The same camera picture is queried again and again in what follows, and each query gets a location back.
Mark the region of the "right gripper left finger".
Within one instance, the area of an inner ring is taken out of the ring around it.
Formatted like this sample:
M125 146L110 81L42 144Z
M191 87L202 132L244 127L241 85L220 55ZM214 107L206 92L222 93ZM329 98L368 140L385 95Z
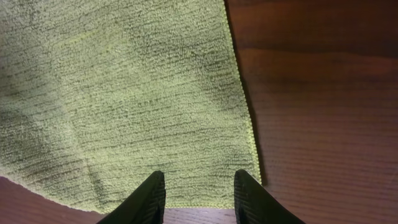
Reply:
M165 198L164 173L157 170L98 224L163 224Z

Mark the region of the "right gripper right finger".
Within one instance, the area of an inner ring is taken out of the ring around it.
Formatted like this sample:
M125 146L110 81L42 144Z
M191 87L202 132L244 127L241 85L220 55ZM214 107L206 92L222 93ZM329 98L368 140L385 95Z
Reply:
M246 170L234 175L234 210L237 224L304 224L283 207Z

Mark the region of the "green microfiber cloth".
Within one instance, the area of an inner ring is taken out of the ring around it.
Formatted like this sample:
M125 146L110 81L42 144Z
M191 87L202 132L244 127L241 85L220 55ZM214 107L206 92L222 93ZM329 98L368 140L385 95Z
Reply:
M222 0L1 2L1 175L109 213L153 171L170 208L261 176Z

